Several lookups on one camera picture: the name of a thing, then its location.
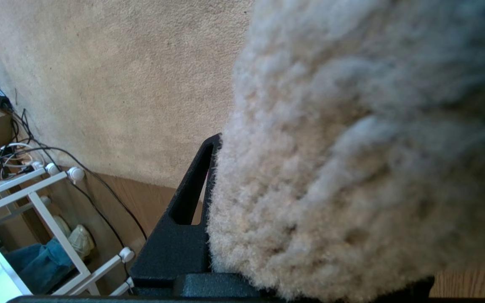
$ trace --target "wooden floor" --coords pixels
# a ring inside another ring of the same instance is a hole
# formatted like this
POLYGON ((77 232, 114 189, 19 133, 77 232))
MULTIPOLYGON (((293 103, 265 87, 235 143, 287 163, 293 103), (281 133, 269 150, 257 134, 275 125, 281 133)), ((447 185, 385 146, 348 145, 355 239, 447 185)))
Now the wooden floor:
MULTIPOLYGON (((106 175, 101 177, 136 215, 147 234, 152 232, 175 192, 173 188, 153 186, 119 177, 106 175)), ((91 176, 87 176, 85 182, 80 182, 79 185, 92 196, 98 208, 106 214, 125 245, 138 253, 144 244, 143 236, 131 217, 118 205, 108 190, 91 176)), ((89 201, 68 182, 58 182, 50 186, 47 194, 52 198, 50 210, 53 214, 60 214, 71 228, 76 224, 83 224, 93 235, 98 249, 91 255, 88 264, 90 270, 96 269, 119 252, 121 246, 108 225, 96 213, 89 201)), ((124 278, 124 268, 116 267, 106 278, 98 282, 101 293, 108 294, 119 286, 124 278)), ((431 296, 485 298, 485 266, 477 270, 439 274, 431 296)))

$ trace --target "carpeted floor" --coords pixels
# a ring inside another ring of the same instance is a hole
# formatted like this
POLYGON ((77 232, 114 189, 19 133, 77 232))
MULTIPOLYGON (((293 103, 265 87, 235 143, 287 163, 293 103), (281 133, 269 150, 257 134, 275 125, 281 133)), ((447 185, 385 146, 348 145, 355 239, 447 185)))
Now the carpeted floor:
POLYGON ((228 118, 251 2, 0 0, 0 88, 42 142, 176 187, 228 118))

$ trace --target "blue fabric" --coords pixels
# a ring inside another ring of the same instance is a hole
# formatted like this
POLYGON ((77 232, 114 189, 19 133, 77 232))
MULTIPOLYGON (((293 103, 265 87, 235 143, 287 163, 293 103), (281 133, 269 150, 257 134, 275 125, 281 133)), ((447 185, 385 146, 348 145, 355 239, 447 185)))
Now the blue fabric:
POLYGON ((55 238, 6 254, 5 258, 34 295, 45 295, 74 267, 55 238))

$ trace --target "white metal rack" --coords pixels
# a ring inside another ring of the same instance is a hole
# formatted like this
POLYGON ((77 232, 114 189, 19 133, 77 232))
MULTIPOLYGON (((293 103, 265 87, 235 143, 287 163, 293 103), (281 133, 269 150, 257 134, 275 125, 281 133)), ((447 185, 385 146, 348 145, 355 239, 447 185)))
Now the white metal rack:
MULTIPOLYGON (((0 192, 8 190, 9 188, 22 184, 26 181, 34 181, 35 178, 47 174, 48 168, 52 167, 53 164, 50 163, 46 167, 42 167, 40 163, 36 163, 36 165, 33 166, 35 167, 35 170, 30 173, 15 177, 12 180, 6 182, 0 181, 0 192)), ((38 211, 42 219, 44 219, 46 225, 50 228, 57 240, 59 240, 59 243, 62 245, 63 249, 69 255, 71 261, 76 266, 79 274, 66 282, 66 284, 64 284, 61 288, 56 290, 53 295, 79 295, 85 290, 88 290, 91 295, 100 295, 99 290, 96 287, 96 281, 98 281, 99 278, 104 276, 116 265, 120 263, 127 263, 134 257, 134 252, 131 251, 131 249, 129 249, 128 247, 124 247, 118 255, 114 255, 112 259, 110 259, 104 265, 100 266, 96 271, 91 273, 86 265, 83 263, 83 261, 80 259, 80 257, 77 255, 75 250, 71 247, 69 240, 65 237, 62 230, 60 230, 59 226, 57 226, 56 221, 54 220, 53 216, 50 214, 48 208, 45 205, 45 203, 48 202, 49 199, 39 197, 36 191, 66 178, 70 178, 73 182, 79 181, 76 180, 76 176, 79 176, 79 178, 81 178, 83 177, 83 173, 79 173, 79 171, 77 170, 81 169, 78 167, 72 167, 69 171, 60 172, 50 170, 50 172, 52 173, 50 177, 38 181, 28 186, 27 188, 23 188, 22 190, 15 192, 14 194, 10 194, 0 199, 1 208, 10 205, 12 202, 20 198, 29 198, 29 203, 27 205, 12 210, 9 215, 0 218, 0 222, 6 219, 10 219, 15 215, 19 215, 20 213, 23 213, 24 211, 34 207, 38 211)), ((6 262, 5 258, 1 253, 0 265, 8 273, 9 276, 13 277, 13 280, 15 280, 15 284, 20 289, 22 295, 31 294, 31 292, 26 287, 24 287, 23 282, 18 278, 17 274, 12 270, 12 268, 10 267, 8 262, 6 262)), ((125 293, 131 286, 133 286, 133 284, 131 278, 129 278, 110 295, 121 295, 125 293)))

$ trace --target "fluffy fur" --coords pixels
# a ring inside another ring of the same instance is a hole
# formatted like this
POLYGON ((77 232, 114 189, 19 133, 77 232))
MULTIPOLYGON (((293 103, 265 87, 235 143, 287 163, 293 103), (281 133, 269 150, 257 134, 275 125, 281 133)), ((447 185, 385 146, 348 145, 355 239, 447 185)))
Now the fluffy fur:
POLYGON ((485 257, 485 0, 263 0, 235 66, 215 271, 369 301, 485 257))

